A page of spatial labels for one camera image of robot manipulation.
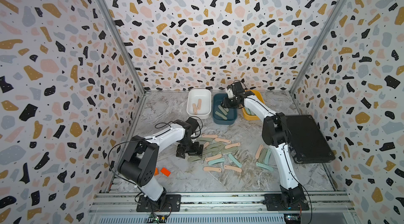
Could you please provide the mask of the green knife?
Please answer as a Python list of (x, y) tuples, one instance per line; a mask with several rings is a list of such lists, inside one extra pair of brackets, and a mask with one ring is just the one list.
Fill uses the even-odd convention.
[(188, 162), (195, 162), (195, 161), (198, 161), (198, 160), (201, 160), (202, 158), (200, 157), (200, 156), (191, 156), (191, 157), (189, 157), (188, 158)]
[(229, 109), (222, 107), (221, 105), (218, 105), (218, 109), (224, 114), (227, 115)]

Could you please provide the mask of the pink knife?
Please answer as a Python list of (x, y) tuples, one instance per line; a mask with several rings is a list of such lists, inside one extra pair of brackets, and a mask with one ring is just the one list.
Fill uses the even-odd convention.
[(232, 170), (238, 173), (241, 173), (243, 170), (240, 167), (235, 167), (235, 166), (229, 166), (229, 165), (224, 165), (225, 170)]
[(195, 103), (192, 104), (193, 113), (197, 115), (197, 105)]
[(234, 144), (228, 144), (225, 146), (225, 149), (230, 149), (233, 147), (239, 147), (241, 145), (241, 143), (234, 143)]
[(201, 105), (202, 105), (202, 99), (198, 99), (197, 110), (201, 109)]
[(263, 151), (263, 149), (264, 149), (264, 146), (263, 146), (262, 144), (260, 144), (259, 147), (258, 147), (258, 149), (257, 149), (257, 151), (256, 151), (256, 153), (255, 153), (255, 159), (256, 159), (256, 160), (259, 159), (259, 157), (260, 157), (261, 152)]
[(206, 172), (222, 172), (222, 169), (218, 168), (218, 167), (208, 167), (208, 166), (206, 166), (206, 167), (203, 167), (203, 171), (206, 171)]
[(202, 138), (212, 138), (212, 139), (215, 139), (215, 138), (218, 138), (218, 135), (202, 134), (201, 137), (202, 137)]
[(222, 158), (222, 154), (217, 154), (217, 155), (205, 158), (205, 162), (209, 162), (209, 161), (220, 159), (220, 158)]

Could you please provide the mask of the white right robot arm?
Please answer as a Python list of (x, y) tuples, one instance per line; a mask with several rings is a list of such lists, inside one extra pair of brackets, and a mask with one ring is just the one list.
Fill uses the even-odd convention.
[(300, 202), (305, 203), (305, 191), (298, 181), (292, 166), (288, 144), (291, 133), (287, 127), (286, 116), (277, 113), (262, 103), (256, 95), (237, 81), (227, 86), (227, 97), (222, 101), (226, 108), (245, 107), (263, 122), (262, 139), (275, 158), (280, 175), (281, 203), (288, 209)]

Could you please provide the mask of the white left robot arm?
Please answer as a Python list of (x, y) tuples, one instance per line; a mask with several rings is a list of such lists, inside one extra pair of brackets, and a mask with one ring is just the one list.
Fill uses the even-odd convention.
[(153, 203), (165, 201), (166, 197), (166, 189), (154, 178), (159, 153), (178, 143), (176, 157), (184, 159), (186, 155), (202, 157), (204, 148), (196, 140), (203, 129), (202, 120), (198, 117), (175, 120), (163, 127), (150, 136), (132, 137), (117, 165), (117, 171)]

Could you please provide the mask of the white storage box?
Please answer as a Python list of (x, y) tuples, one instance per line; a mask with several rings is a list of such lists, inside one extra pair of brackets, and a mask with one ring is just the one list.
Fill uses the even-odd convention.
[(208, 119), (212, 111), (212, 95), (208, 89), (192, 89), (188, 93), (186, 111), (189, 116)]

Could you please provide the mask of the pink knife top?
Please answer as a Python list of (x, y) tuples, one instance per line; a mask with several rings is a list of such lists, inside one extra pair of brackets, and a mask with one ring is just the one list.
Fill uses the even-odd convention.
[(202, 137), (202, 138), (212, 138), (212, 139), (215, 139), (215, 138), (218, 138), (218, 135), (202, 134), (201, 137)]

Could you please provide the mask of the mint knife centre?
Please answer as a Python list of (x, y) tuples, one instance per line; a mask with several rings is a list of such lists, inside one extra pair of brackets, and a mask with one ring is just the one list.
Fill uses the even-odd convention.
[(222, 158), (210, 160), (208, 162), (208, 165), (211, 166), (211, 165), (215, 165), (215, 164), (221, 164), (221, 163), (224, 163), (224, 162), (225, 162), (225, 159), (224, 159), (224, 157), (222, 157)]

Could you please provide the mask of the orange block large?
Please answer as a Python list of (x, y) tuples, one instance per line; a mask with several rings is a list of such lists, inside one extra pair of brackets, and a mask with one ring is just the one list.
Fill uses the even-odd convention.
[(164, 174), (167, 177), (169, 177), (171, 175), (171, 172), (168, 169), (164, 168), (164, 167), (161, 169), (161, 173)]

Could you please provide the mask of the mint knife right upright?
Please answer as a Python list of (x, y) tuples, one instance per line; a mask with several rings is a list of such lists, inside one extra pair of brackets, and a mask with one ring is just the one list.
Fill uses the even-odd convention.
[(270, 156), (271, 156), (271, 150), (268, 149), (267, 152), (266, 152), (266, 156), (264, 158), (264, 164), (268, 165)]

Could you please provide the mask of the mint knife horizontal right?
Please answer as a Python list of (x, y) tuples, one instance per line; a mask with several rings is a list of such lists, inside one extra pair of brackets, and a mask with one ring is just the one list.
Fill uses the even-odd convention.
[(273, 168), (273, 167), (271, 167), (271, 166), (269, 166), (269, 165), (266, 165), (266, 164), (259, 163), (259, 162), (256, 162), (256, 166), (259, 167), (259, 168), (268, 170), (268, 171), (270, 171), (270, 172), (274, 171), (274, 168)]

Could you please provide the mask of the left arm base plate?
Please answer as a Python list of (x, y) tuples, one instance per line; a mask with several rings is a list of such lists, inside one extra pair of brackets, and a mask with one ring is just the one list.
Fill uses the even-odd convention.
[(179, 212), (181, 207), (180, 194), (165, 194), (157, 201), (152, 201), (146, 196), (141, 196), (138, 200), (137, 212)]

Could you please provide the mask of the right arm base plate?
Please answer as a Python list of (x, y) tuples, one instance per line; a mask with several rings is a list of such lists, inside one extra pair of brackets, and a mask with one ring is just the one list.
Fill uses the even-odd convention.
[(310, 209), (307, 200), (303, 199), (290, 204), (282, 194), (264, 194), (263, 204), (267, 211), (307, 211)]

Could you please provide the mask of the aluminium frame post left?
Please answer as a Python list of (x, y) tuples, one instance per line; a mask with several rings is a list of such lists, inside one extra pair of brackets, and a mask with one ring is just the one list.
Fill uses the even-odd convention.
[(129, 69), (129, 72), (131, 73), (131, 75), (134, 79), (137, 90), (139, 90), (142, 93), (142, 96), (144, 96), (146, 94), (146, 91), (145, 91), (144, 87), (142, 86), (141, 80), (136, 72), (136, 69), (135, 69), (133, 62), (129, 56), (129, 53), (124, 45), (124, 42), (118, 32), (115, 22), (109, 13), (109, 9), (108, 9), (108, 6), (107, 6), (105, 0), (95, 0), (95, 2), (97, 3), (97, 5), (100, 8), (100, 13), (102, 14), (103, 18), (105, 19), (105, 23), (106, 23), (108, 29), (110, 30), (112, 37), (116, 42), (117, 47), (121, 51), (124, 61)]

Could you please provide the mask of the aluminium frame post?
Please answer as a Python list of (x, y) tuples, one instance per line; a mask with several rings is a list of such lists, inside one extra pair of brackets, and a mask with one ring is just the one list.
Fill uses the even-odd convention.
[(300, 69), (298, 76), (294, 80), (294, 83), (289, 91), (291, 97), (293, 97), (293, 93), (298, 89), (299, 83), (302, 81), (304, 78), (307, 70), (310, 68), (310, 64), (316, 57), (318, 51), (320, 50), (323, 42), (327, 38), (327, 34), (331, 31), (334, 23), (336, 22), (337, 17), (339, 16), (339, 13), (341, 12), (342, 8), (346, 4), (347, 0), (338, 0), (335, 7), (331, 11), (331, 14), (327, 21), (324, 24), (324, 27), (322, 28), (321, 32), (319, 33), (319, 36), (317, 39), (315, 39), (314, 45), (311, 48), (305, 62), (302, 65), (302, 68)]
[(105, 23), (106, 23), (108, 29), (110, 30), (112, 37), (116, 42), (117, 47), (121, 51), (124, 61), (129, 69), (129, 72), (131, 73), (131, 75), (134, 79), (137, 90), (139, 90), (142, 93), (142, 96), (144, 96), (146, 94), (146, 91), (145, 91), (144, 87), (142, 86), (141, 80), (136, 72), (136, 69), (135, 69), (133, 62), (129, 56), (129, 53), (124, 45), (124, 42), (118, 32), (115, 22), (109, 13), (109, 9), (108, 9), (108, 6), (107, 6), (105, 0), (95, 0), (95, 2), (97, 3), (97, 5), (100, 8), (100, 13), (102, 14), (103, 18), (105, 19)]

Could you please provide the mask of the aluminium frame post right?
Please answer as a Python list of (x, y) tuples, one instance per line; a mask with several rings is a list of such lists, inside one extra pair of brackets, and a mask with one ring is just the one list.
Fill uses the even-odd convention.
[(318, 51), (320, 50), (323, 42), (327, 38), (327, 34), (331, 31), (334, 23), (336, 22), (337, 17), (339, 16), (339, 13), (341, 12), (342, 8), (346, 4), (347, 0), (338, 0), (335, 7), (331, 11), (331, 14), (327, 21), (324, 24), (324, 27), (322, 28), (321, 32), (319, 33), (319, 36), (317, 39), (315, 39), (314, 45), (311, 48), (305, 62), (302, 65), (302, 68), (300, 69), (298, 76), (294, 80), (294, 83), (289, 91), (291, 97), (293, 97), (293, 93), (298, 89), (299, 83), (302, 81), (304, 78), (307, 70), (310, 68), (310, 64), (316, 57)]

